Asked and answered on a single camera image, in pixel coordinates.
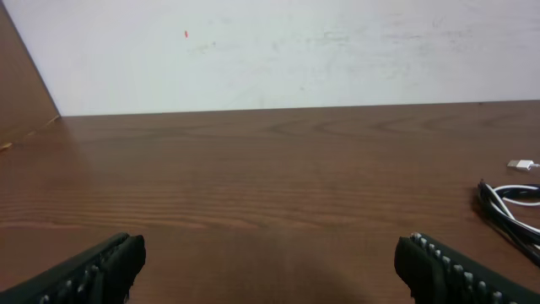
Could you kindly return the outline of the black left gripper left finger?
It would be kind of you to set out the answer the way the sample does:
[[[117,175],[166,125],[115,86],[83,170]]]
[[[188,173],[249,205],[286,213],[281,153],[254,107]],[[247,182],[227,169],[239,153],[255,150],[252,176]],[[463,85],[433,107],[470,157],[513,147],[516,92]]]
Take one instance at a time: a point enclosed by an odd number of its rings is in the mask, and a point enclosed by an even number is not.
[[[145,265],[143,236],[118,233],[1,293],[11,304],[125,304]]]

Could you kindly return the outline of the wooden side panel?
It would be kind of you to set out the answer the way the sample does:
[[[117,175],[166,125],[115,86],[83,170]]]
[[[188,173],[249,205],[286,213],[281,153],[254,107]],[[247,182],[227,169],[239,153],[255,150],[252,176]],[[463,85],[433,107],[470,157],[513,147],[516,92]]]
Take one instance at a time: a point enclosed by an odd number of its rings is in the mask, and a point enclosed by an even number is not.
[[[60,114],[15,24],[1,6],[1,148],[58,119]]]

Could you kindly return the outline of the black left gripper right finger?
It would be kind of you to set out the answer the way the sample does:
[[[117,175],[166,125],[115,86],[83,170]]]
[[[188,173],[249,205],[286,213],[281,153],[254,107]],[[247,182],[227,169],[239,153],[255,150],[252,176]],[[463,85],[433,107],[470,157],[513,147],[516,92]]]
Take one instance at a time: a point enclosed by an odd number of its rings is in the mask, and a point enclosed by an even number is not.
[[[394,268],[416,304],[539,304],[539,294],[434,238],[401,236]]]

